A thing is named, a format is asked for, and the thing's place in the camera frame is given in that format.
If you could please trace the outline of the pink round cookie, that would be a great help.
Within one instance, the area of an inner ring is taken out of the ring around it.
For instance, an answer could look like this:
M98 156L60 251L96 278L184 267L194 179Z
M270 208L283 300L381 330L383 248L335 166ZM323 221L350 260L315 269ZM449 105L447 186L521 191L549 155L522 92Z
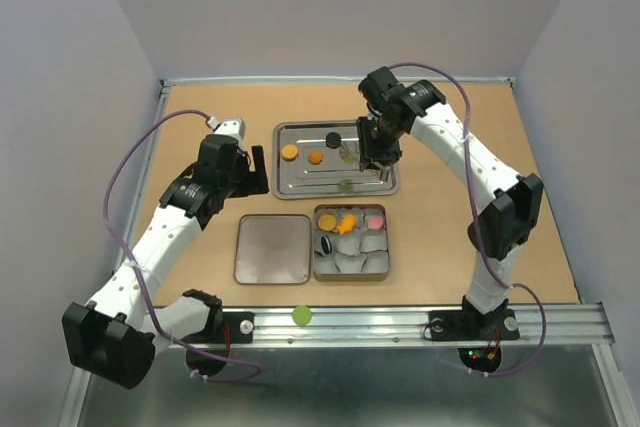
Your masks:
M383 215L372 216L367 221L367 228L370 230L381 230L385 227L385 218Z

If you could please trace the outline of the orange fish cookie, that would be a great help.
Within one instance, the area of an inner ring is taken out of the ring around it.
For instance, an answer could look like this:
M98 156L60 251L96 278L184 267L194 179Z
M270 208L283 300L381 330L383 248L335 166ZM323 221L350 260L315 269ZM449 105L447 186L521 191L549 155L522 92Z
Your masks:
M335 230L339 235L352 232L357 227L357 218L354 214L347 213L337 223Z

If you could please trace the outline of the black sandwich cookie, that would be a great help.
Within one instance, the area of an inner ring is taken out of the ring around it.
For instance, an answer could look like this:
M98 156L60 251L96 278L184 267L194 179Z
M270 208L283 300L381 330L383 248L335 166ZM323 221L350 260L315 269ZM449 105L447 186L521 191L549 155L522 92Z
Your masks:
M323 235L319 240L319 249L323 255L329 255L333 251L331 239L327 235Z

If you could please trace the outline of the metal tongs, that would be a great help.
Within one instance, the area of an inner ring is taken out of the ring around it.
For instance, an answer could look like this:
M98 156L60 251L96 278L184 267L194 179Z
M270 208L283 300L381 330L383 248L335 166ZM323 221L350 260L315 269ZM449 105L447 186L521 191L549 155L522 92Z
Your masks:
M381 182L386 182L391 176L391 168L384 167L379 163L367 160L361 153L358 142L343 142L338 149L339 157L341 154L351 154L357 156L359 161L355 164L348 164L357 168L360 172L368 172L374 175Z

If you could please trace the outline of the orange waffle cookie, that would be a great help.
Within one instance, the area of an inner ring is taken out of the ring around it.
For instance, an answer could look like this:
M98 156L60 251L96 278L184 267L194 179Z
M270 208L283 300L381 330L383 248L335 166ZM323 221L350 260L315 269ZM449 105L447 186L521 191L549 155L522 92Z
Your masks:
M332 231L337 226L337 220L333 215L323 214L318 218L317 225L323 231Z

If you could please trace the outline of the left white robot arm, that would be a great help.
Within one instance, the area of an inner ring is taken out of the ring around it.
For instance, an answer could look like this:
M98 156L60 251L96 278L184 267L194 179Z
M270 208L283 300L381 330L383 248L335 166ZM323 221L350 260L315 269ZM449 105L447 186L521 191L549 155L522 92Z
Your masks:
M161 196L149 226L111 279L85 304L65 310L71 364L132 389L171 344L185 346L195 337L228 345L232 330L218 297L190 289L161 309L154 309L151 298L227 199L268 191L262 146L245 151L238 134L207 135L197 160Z

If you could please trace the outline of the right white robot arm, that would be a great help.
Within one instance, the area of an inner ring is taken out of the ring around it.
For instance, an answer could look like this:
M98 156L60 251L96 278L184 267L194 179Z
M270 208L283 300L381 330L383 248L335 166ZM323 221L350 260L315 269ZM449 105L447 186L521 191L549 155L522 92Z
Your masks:
M369 73L358 85L368 115L356 121L359 168L382 179L402 157L409 135L434 153L465 184L472 221L467 235L476 251L470 286L459 310L433 319L439 339L474 339L502 326L511 272L537 225L544 184L503 163L470 131L430 81L401 83L391 68Z

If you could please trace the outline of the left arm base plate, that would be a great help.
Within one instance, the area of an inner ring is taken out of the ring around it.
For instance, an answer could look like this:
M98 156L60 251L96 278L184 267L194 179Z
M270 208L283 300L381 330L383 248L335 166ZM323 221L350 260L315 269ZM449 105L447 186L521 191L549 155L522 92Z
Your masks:
M245 345L253 342L255 314L251 311L224 311L208 343Z

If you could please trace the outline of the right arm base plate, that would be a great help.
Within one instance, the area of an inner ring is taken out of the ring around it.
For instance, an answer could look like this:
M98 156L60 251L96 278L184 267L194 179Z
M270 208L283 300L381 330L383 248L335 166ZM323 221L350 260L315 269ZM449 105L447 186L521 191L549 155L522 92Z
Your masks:
M463 310L436 310L428 313L428 337L434 342L472 342L520 338L518 327L509 329L507 318L513 318L510 309L498 314L480 315Z

